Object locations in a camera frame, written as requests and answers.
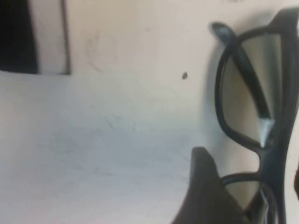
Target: white wall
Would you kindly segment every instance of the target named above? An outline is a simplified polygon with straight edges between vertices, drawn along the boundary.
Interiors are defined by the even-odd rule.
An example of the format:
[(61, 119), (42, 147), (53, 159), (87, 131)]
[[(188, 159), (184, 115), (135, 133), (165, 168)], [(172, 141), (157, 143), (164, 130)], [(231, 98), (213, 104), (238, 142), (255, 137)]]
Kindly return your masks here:
[[(207, 147), (221, 175), (256, 170), (257, 156), (229, 140), (215, 117), (223, 47), (209, 24), (242, 32), (281, 7), (280, 0), (69, 0), (73, 74), (0, 73), (1, 223), (170, 223), (194, 146)], [(290, 224), (299, 219), (298, 136), (296, 124)]]
[(68, 72), (67, 37), (64, 32), (64, 0), (29, 0), (38, 55), (39, 72)]

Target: tinted lens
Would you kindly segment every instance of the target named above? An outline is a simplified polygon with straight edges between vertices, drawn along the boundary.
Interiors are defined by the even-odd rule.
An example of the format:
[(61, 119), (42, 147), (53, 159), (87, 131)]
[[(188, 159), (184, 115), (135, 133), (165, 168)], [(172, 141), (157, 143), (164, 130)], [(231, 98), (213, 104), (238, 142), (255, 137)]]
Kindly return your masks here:
[(265, 146), (281, 108), (281, 38), (243, 41), (223, 70), (222, 108), (227, 124)]
[(275, 224), (278, 219), (276, 201), (271, 190), (259, 182), (238, 182), (226, 186), (249, 221)]

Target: eyeglasses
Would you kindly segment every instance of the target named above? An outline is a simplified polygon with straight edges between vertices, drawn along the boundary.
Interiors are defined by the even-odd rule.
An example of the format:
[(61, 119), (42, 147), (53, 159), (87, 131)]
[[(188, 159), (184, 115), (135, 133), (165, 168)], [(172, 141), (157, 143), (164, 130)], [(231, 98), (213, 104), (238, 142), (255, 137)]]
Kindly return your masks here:
[(222, 183), (253, 192), (240, 201), (253, 223), (286, 223), (285, 162), (299, 99), (298, 14), (299, 8), (283, 9), (268, 26), (240, 36), (213, 24), (226, 45), (215, 83), (218, 122), (260, 159), (257, 172), (227, 175)]

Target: black object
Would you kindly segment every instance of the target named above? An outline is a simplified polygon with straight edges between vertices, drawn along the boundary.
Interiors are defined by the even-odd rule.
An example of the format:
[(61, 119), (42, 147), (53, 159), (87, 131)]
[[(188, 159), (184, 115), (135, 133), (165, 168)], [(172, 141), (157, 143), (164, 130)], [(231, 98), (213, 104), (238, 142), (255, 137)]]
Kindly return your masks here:
[[(222, 130), (235, 142), (257, 153), (260, 158), (260, 167), (257, 172), (228, 175), (222, 178), (222, 182), (225, 185), (248, 181), (257, 181), (265, 184), (275, 199), (280, 224), (286, 223), (284, 192), (285, 162), (298, 110), (299, 40), (296, 30), (298, 13), (298, 8), (283, 9), (268, 26), (250, 30), (238, 37), (233, 36), (231, 41), (223, 38), (227, 47), (221, 56), (215, 83), (216, 113)], [(265, 147), (262, 147), (255, 140), (230, 127), (224, 116), (222, 101), (224, 71), (229, 58), (233, 58), (235, 66), (241, 73), (252, 95), (260, 117), (270, 117), (270, 114), (265, 113), (267, 112), (266, 108), (268, 108), (268, 104), (263, 96), (259, 80), (256, 78), (246, 52), (241, 47), (244, 41), (262, 35), (279, 35), (281, 37), (282, 59), (282, 104), (281, 108), (279, 108), (279, 115), (276, 117), (275, 125), (266, 140)]]
[(173, 224), (250, 224), (203, 147), (193, 149), (191, 167), (190, 187)]
[(0, 69), (38, 72), (27, 0), (0, 0)]
[(298, 200), (299, 200), (299, 167), (297, 169), (296, 176), (295, 176), (294, 188), (295, 188)]

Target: dark spot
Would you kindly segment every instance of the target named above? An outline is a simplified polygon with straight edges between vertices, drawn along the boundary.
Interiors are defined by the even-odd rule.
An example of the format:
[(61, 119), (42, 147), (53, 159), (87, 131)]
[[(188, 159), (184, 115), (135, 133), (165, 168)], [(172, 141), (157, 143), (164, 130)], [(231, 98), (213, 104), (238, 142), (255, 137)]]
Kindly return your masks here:
[(182, 76), (182, 79), (185, 80), (185, 79), (187, 79), (187, 78), (188, 78), (188, 73), (187, 73), (187, 72), (184, 72), (184, 73), (183, 73), (183, 76)]

